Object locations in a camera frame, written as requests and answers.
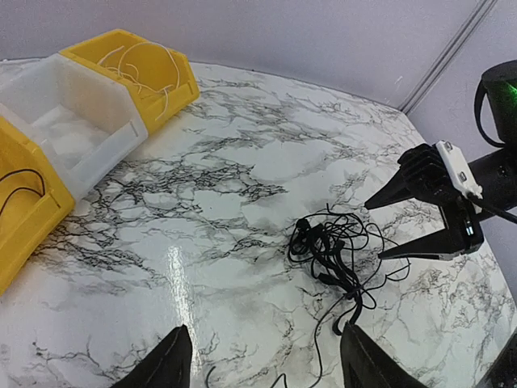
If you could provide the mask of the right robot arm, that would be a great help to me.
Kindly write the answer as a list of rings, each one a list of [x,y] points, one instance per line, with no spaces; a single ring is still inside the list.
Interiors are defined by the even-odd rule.
[[[477,85],[474,118],[494,152],[467,162],[449,141],[407,150],[392,179],[364,204],[368,210],[416,199],[439,208],[444,228],[380,253],[382,260],[452,259],[477,251],[481,222],[516,216],[516,62],[486,70]]]

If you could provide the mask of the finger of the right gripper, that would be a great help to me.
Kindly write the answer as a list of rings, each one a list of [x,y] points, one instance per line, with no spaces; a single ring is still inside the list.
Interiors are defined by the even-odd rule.
[[[449,260],[455,252],[454,238],[450,230],[443,229],[383,251],[378,257],[381,260],[401,258]]]
[[[404,200],[416,199],[424,203],[440,206],[436,196],[440,184],[440,170],[402,170],[364,204],[368,210],[379,209]]]

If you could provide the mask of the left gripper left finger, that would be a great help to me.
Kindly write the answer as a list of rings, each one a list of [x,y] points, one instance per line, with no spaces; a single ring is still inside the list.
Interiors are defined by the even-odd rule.
[[[187,327],[175,327],[128,375],[112,387],[189,387],[192,353]]]

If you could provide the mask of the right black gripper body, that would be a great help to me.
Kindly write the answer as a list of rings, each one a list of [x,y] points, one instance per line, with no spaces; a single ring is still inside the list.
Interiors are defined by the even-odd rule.
[[[453,259],[479,250],[485,241],[482,221],[497,216],[516,223],[509,214],[516,208],[516,155],[501,149],[466,162],[455,149],[443,158],[453,186],[461,193],[451,208],[442,209],[447,230],[455,236]]]

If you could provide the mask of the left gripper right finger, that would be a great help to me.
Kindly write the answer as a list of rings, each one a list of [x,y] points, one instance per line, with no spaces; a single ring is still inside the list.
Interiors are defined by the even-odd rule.
[[[358,325],[345,324],[340,358],[346,388],[427,388],[410,376]]]

